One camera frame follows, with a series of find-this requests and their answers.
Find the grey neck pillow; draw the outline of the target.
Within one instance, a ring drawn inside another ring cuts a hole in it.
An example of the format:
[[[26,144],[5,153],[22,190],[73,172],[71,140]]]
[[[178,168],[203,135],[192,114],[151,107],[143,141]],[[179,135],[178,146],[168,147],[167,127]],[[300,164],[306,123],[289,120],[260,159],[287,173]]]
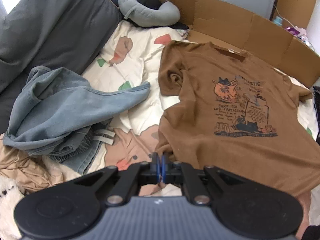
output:
[[[158,9],[151,9],[138,0],[118,0],[119,10],[125,20],[131,20],[140,27],[165,27],[180,20],[180,11],[170,1],[165,1]]]

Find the floral folded cloth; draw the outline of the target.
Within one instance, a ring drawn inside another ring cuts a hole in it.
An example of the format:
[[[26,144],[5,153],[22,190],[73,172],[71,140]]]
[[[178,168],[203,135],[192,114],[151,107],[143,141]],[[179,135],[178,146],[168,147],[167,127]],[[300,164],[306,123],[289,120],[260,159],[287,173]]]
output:
[[[189,35],[190,29],[176,29],[176,31],[183,39],[186,39]]]

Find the upright cardboard panel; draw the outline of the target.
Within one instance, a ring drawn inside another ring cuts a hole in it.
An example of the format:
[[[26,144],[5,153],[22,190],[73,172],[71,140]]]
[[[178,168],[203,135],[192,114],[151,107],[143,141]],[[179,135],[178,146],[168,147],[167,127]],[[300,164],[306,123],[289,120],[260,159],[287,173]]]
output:
[[[294,26],[306,29],[310,21],[316,0],[275,0],[274,5],[277,9],[272,9],[270,20],[276,16],[283,18],[283,26]]]

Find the detergent bottle blue cap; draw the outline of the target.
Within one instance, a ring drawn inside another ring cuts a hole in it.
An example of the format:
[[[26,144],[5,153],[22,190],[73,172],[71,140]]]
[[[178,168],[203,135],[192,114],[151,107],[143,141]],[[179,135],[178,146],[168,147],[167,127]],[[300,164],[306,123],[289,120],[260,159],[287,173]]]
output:
[[[277,26],[282,27],[283,26],[283,19],[280,16],[276,16],[273,19],[273,23],[276,24]]]

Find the purple white detergent bag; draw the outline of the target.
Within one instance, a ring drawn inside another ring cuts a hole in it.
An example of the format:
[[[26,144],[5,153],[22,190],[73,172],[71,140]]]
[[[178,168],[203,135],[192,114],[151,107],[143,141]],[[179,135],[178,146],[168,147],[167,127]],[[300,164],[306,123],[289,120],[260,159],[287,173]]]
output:
[[[297,26],[295,27],[287,27],[286,30],[291,33],[293,36],[305,36],[306,35],[306,30],[303,28],[298,28]]]

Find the brown printed t-shirt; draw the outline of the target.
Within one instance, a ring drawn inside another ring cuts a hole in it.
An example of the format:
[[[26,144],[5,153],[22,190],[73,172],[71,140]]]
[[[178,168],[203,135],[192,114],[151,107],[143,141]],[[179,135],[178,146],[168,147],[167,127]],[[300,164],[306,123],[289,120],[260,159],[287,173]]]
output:
[[[214,165],[298,196],[319,185],[319,145],[298,121],[310,90],[250,53],[172,41],[160,93],[178,96],[159,123],[156,152],[194,168]]]

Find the dark grey pillow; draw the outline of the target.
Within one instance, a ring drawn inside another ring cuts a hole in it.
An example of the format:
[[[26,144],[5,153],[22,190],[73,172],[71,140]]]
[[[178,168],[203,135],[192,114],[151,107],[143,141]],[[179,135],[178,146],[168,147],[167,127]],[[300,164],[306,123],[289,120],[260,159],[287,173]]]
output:
[[[21,0],[1,19],[1,132],[34,67],[83,73],[120,20],[111,0]]]

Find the cream bear print bedsheet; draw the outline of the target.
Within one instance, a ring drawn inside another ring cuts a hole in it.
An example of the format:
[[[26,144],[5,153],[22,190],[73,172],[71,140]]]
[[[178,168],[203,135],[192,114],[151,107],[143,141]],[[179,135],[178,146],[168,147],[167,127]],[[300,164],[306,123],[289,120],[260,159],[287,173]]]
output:
[[[87,173],[108,165],[125,170],[131,164],[151,160],[159,142],[161,117],[167,108],[179,102],[178,96],[163,96],[158,83],[162,51],[172,41],[186,42],[169,27],[143,29],[121,21],[99,55],[83,72],[93,89],[106,93],[150,83],[150,92],[144,101],[112,118],[107,128],[112,141],[102,143]],[[289,78],[293,84],[305,88],[296,79]],[[309,134],[312,126],[300,116],[302,111],[307,111],[312,119],[316,117],[313,96],[298,106],[298,121]],[[65,181],[82,176],[66,165],[59,164],[59,167]],[[306,222],[318,225],[319,185],[295,197],[306,208],[309,215]]]

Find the blue denim garment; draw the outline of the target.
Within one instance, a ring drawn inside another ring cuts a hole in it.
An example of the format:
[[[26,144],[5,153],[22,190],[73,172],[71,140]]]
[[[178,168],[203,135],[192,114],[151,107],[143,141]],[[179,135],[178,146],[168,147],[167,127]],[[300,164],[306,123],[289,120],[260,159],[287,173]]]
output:
[[[31,157],[47,155],[80,175],[87,173],[116,115],[144,101],[150,83],[105,93],[66,68],[38,66],[14,102],[3,144]]]

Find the beige cloth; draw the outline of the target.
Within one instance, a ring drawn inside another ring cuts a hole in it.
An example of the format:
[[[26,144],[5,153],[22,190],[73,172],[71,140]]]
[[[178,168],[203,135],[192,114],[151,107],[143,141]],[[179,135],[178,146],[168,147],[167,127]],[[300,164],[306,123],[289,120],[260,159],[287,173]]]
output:
[[[63,183],[59,164],[45,156],[30,157],[26,152],[3,144],[1,134],[1,175],[14,179],[33,193]]]

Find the brown cardboard sheet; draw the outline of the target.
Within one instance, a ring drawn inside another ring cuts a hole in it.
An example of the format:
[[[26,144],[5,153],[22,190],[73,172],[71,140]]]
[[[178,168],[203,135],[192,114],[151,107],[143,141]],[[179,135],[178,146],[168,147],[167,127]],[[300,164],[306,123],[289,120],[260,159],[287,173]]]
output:
[[[248,51],[308,88],[319,79],[319,56],[270,20],[219,0],[160,1],[178,7],[180,22],[191,28],[189,41]]]

